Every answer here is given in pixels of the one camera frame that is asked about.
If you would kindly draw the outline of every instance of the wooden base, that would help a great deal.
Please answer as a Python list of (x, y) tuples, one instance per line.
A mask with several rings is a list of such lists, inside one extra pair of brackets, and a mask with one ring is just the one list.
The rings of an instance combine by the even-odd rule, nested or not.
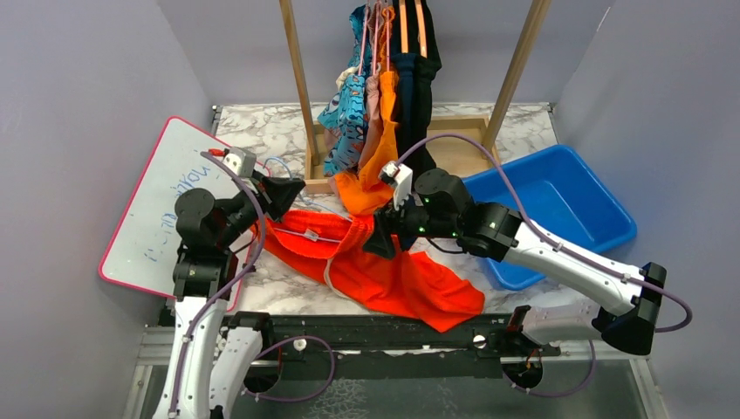
[[(427, 135), (455, 133), (481, 142), (488, 122), (487, 115), (440, 116), (432, 118)], [(327, 179), (324, 178), (324, 158), (327, 153), (324, 144), (324, 127), (314, 122), (313, 131), (316, 134), (319, 164), (311, 165), (312, 151), (311, 148), (306, 148), (305, 190), (309, 194), (328, 194), (332, 190), (329, 188)], [(427, 145), (427, 150), (434, 157), (438, 167), (460, 177), (474, 175), (492, 167), (480, 150), (457, 138), (441, 138), (431, 141)], [(491, 151), (496, 160), (500, 162), (496, 148)]]

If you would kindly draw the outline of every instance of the orange clothing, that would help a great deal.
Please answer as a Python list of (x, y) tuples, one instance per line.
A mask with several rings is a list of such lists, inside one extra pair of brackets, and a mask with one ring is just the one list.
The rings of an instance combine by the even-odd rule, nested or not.
[(378, 175), (386, 163), (398, 160), (398, 150), (395, 144), (395, 130), (398, 123), (393, 121), (398, 75), (395, 72), (384, 72), (380, 75), (379, 82), (380, 118), (383, 121), (380, 143), (357, 175), (340, 172), (334, 176), (339, 198), (347, 211), (355, 216), (373, 214), (376, 209), (385, 205), (393, 197), (393, 189), (383, 183)]
[[(340, 242), (313, 242), (273, 226)], [(334, 214), (291, 210), (282, 223), (267, 221), (264, 248), (319, 283), (326, 284), (327, 275), (335, 290), (370, 310), (421, 319), (439, 332), (482, 312), (483, 293), (426, 253), (400, 252), (392, 260), (365, 253), (362, 245), (372, 233), (371, 216), (349, 223)]]

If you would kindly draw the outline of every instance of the marble tabletop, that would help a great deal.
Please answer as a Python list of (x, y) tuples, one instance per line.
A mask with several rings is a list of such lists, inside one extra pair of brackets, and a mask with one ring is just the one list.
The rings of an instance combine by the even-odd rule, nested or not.
[[(323, 104), (312, 106), (314, 118)], [(490, 115), (492, 103), (439, 104), (433, 115)], [(261, 161), (270, 156), (284, 159), (294, 174), (304, 173), (305, 128), (300, 107), (286, 105), (225, 106), (216, 137), (232, 146), (249, 147)], [(531, 154), (556, 143), (546, 104), (512, 105), (506, 114), (497, 150), (503, 162)], [(273, 175), (286, 175), (278, 164), (270, 165)], [(311, 196), (316, 202), (342, 211), (336, 196)], [(316, 210), (297, 202), (296, 207)], [(453, 240), (438, 240), (446, 249), (456, 249)], [(485, 313), (510, 313), (516, 306), (559, 306), (580, 298), (580, 294), (549, 280), (521, 292), (501, 291), (491, 287), (480, 263), (468, 255), (439, 252), (426, 241), (417, 241), (411, 251), (426, 251), (440, 264), (448, 266), (460, 278), (467, 279), (485, 294)], [(242, 282), (239, 298), (232, 310), (266, 311), (272, 314), (365, 314), (358, 303), (335, 294), (325, 285), (303, 277), (269, 252), (257, 261), (257, 272)]]

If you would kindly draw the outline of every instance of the wooden pole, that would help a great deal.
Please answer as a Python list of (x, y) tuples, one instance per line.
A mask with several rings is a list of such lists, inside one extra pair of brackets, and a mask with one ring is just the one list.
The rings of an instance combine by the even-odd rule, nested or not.
[(298, 101), (303, 114), (305, 125), (306, 153), (311, 157), (310, 162), (315, 166), (319, 164), (319, 150), (316, 144), (316, 135), (313, 132), (313, 117), (311, 116), (311, 102), (308, 100), (308, 88), (305, 85), (303, 72), (303, 60), (300, 56), (300, 45), (298, 45), (298, 34), (296, 32), (296, 19), (293, 16), (293, 3), (291, 0), (280, 0), (280, 9), (283, 11), (283, 24), (285, 25), (285, 37), (288, 38), (288, 50), (291, 52), (293, 63), (293, 74), (296, 77), (298, 88)]
[(506, 116), (511, 99), (514, 97), (514, 91), (517, 90), (519, 80), (522, 78), (524, 66), (527, 64), (527, 59), (530, 57), (531, 50), (537, 40), (539, 29), (545, 21), (545, 16), (547, 16), (550, 1), (532, 0), (527, 19), (524, 21), (522, 33), (519, 35), (517, 49), (514, 50), (514, 55), (511, 57), (511, 63), (509, 64), (509, 70), (506, 72), (504, 84), (498, 93), (498, 99), (496, 99), (496, 105), (493, 107), (490, 122), (488, 127), (486, 127), (485, 134), (483, 134), (481, 143), (488, 150), (494, 149), (496, 137), (498, 137), (498, 132), (504, 123), (504, 116)]

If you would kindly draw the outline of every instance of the blue tray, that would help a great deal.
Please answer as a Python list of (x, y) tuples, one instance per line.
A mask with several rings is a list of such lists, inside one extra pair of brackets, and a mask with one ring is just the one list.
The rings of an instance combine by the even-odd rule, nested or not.
[[(606, 190), (586, 163), (567, 146), (553, 146), (504, 164), (527, 214), (552, 233), (594, 252), (608, 251), (634, 238), (634, 220)], [(478, 202), (516, 204), (495, 168), (463, 182)], [(519, 291), (545, 275), (481, 259), (496, 288)]]

